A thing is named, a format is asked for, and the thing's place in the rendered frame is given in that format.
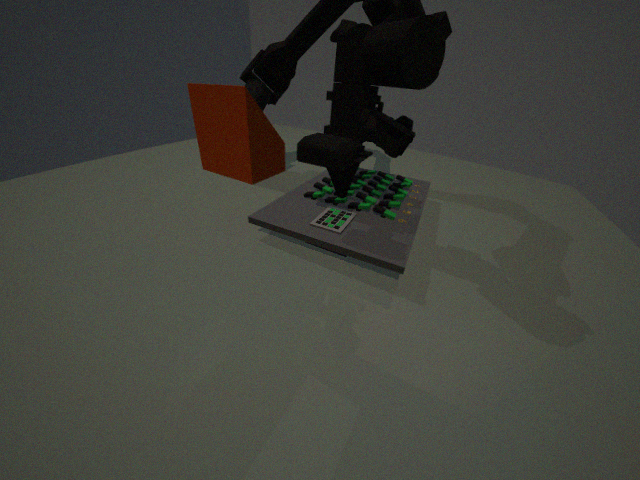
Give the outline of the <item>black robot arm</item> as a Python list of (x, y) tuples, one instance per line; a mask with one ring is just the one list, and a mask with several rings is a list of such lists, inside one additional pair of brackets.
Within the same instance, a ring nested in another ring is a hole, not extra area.
[[(284, 41), (258, 52), (240, 76), (262, 111), (277, 104), (295, 76), (298, 59), (361, 1), (373, 27), (341, 20), (332, 32), (330, 41), (337, 42), (333, 82), (423, 90), (436, 80), (452, 32), (446, 11), (426, 15), (420, 0), (320, 0)], [(384, 102), (375, 109), (375, 100), (371, 103), (364, 106), (353, 140), (363, 142), (367, 133), (387, 155), (401, 156), (416, 136), (413, 121), (407, 116), (394, 120), (382, 112)]]

